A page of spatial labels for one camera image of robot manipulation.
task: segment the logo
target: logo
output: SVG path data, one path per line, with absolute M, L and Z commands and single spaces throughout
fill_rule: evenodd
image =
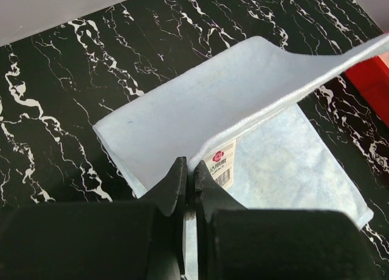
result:
M 221 160 L 221 158 L 224 156 L 224 152 L 222 152 L 222 151 L 218 151 L 214 156 L 213 156 L 213 158 L 212 158 L 212 160 L 214 161 L 214 162 L 218 162 L 218 161 L 220 161 Z

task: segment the white wall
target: white wall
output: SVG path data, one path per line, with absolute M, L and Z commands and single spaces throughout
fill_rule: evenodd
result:
M 0 0 L 0 46 L 124 0 Z
M 389 0 L 356 0 L 383 31 L 389 31 Z

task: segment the white label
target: white label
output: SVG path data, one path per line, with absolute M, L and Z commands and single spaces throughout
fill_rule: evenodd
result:
M 235 156 L 236 139 L 209 152 L 204 157 L 213 179 L 219 186 L 227 189 L 233 184 L 233 158 Z

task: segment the tabletop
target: tabletop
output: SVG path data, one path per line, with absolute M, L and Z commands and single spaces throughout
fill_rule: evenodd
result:
M 239 41 L 332 55 L 381 33 L 354 0 L 128 0 L 1 47 L 1 205 L 128 198 L 91 126 Z M 344 75 L 299 105 L 374 211 L 388 277 L 388 128 Z

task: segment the label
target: label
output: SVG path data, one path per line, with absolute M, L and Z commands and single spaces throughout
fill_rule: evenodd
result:
M 233 184 L 233 158 L 235 156 L 236 139 L 209 152 L 204 162 L 210 171 L 213 180 L 227 189 Z

